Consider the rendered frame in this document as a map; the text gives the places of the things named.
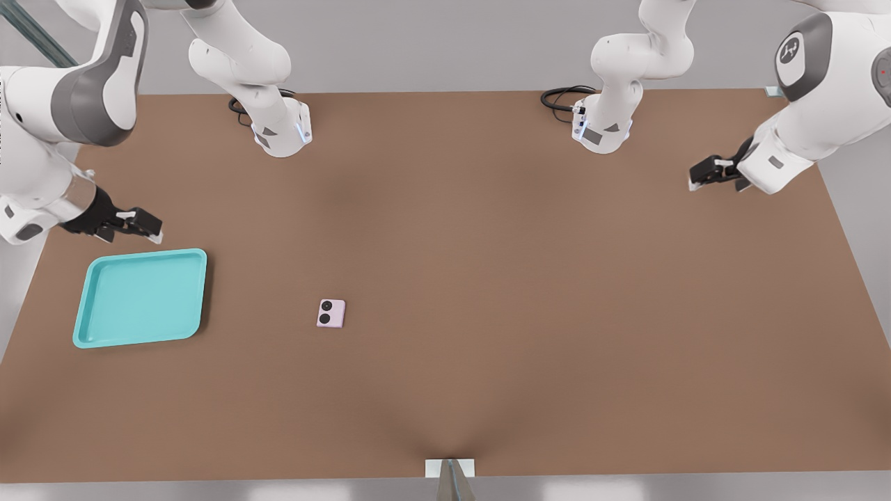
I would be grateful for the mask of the pale blue-green tray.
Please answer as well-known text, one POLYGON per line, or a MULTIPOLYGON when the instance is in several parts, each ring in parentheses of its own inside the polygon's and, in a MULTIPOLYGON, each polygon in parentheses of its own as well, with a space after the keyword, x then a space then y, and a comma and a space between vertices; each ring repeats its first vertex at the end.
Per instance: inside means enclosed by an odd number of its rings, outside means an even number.
POLYGON ((207 261, 201 248, 93 260, 73 345, 94 349, 190 338, 203 320, 207 261))

